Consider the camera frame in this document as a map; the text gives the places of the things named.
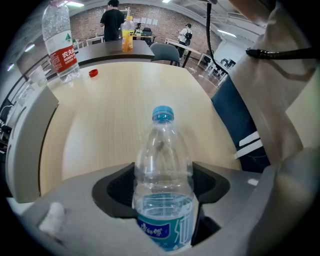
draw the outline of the blue bottle cap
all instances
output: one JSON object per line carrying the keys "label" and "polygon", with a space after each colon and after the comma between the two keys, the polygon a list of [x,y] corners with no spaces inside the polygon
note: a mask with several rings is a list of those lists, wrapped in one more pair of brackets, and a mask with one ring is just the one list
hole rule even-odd
{"label": "blue bottle cap", "polygon": [[173,121],[175,119],[174,111],[169,106],[157,106],[154,108],[152,112],[152,120],[155,119],[155,117],[161,116],[162,118],[166,118],[170,121]]}

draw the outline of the ceiling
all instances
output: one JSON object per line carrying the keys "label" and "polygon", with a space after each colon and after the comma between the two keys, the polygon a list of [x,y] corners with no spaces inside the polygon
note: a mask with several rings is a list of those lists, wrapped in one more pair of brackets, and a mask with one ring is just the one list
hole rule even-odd
{"label": "ceiling", "polygon": [[[109,0],[73,0],[83,3],[83,7],[69,6],[70,16],[89,10],[92,8],[106,6]],[[14,63],[24,52],[25,46],[33,42],[41,34],[42,15],[50,0],[43,0],[41,4],[29,15],[25,23],[17,32],[13,43],[7,50],[4,61]],[[207,0],[171,0],[163,3],[162,0],[119,0],[121,4],[144,4],[166,8],[183,15],[186,15],[203,25],[206,25]],[[264,33],[264,27],[257,26],[241,15],[228,0],[218,0],[217,4],[212,5],[211,9],[211,30],[226,40],[252,46],[257,37]],[[217,29],[235,34],[237,38],[223,35]]]}

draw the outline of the bag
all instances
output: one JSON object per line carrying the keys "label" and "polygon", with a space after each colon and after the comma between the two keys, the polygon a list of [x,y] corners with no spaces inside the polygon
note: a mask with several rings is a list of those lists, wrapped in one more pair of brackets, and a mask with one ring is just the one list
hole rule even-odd
{"label": "bag", "polygon": [[189,33],[188,32],[188,29],[186,30],[187,32],[186,32],[186,34],[184,35],[184,37],[185,37],[185,45],[186,46],[189,46],[190,45],[190,43],[191,43],[191,41],[190,41],[190,39],[192,38],[192,34],[191,33]]}

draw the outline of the water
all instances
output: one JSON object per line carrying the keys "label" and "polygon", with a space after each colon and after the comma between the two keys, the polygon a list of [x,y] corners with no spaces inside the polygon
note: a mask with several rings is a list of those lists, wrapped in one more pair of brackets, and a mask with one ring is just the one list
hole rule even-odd
{"label": "water", "polygon": [[152,120],[135,162],[133,204],[144,233],[175,253],[190,247],[193,235],[192,162],[173,110],[156,107]]}
{"label": "water", "polygon": [[42,35],[52,66],[67,83],[80,75],[71,35],[69,9],[61,0],[52,0],[42,17]]}

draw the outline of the orange juice bottle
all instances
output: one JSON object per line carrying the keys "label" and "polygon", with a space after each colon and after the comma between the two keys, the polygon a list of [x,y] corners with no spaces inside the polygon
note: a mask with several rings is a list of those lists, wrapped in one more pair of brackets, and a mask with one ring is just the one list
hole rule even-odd
{"label": "orange juice bottle", "polygon": [[134,31],[135,31],[135,24],[132,21],[132,16],[127,16],[125,23],[122,26],[122,51],[123,52],[130,52],[134,47]]}

